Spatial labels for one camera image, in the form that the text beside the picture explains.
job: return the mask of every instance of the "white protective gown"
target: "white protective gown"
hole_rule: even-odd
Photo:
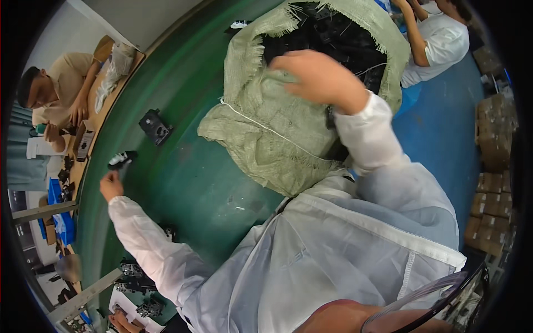
[[[193,332],[292,332],[336,299],[385,306],[466,261],[450,201],[403,153],[391,118],[373,94],[359,114],[337,114],[357,183],[346,169],[331,172],[253,227],[215,272],[131,199],[113,198],[109,215],[124,248]]]

